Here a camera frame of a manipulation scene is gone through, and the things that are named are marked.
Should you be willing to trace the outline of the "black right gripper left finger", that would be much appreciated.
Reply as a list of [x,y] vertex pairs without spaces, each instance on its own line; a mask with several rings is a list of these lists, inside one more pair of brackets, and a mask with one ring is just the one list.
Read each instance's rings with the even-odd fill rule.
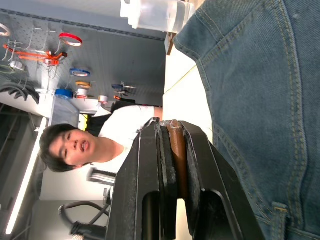
[[118,171],[107,240],[174,240],[178,181],[169,131],[152,118]]

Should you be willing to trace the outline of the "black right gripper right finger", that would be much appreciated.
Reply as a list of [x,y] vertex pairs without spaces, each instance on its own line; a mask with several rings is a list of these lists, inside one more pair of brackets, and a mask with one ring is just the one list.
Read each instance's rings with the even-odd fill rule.
[[187,222],[194,240],[263,240],[235,170],[203,130],[181,122],[187,153]]

